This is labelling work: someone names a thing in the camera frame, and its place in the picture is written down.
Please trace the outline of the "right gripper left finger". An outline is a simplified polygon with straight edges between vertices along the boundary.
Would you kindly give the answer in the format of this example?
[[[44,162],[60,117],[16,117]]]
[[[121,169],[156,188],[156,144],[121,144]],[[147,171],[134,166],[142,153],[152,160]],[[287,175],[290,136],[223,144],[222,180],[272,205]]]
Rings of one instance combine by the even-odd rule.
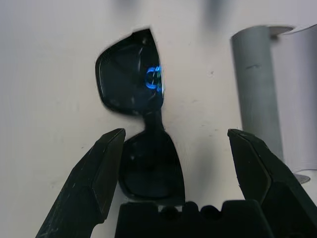
[[[89,238],[108,217],[118,181],[125,129],[100,137],[72,169],[38,238]]]

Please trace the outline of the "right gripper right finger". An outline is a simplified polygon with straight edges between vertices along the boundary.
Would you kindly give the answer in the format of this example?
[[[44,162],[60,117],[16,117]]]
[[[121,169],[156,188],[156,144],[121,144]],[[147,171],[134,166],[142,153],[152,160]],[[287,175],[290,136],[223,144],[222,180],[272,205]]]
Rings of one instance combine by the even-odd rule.
[[[317,207],[265,142],[238,129],[227,133],[245,199],[256,200],[276,238],[315,238]]]

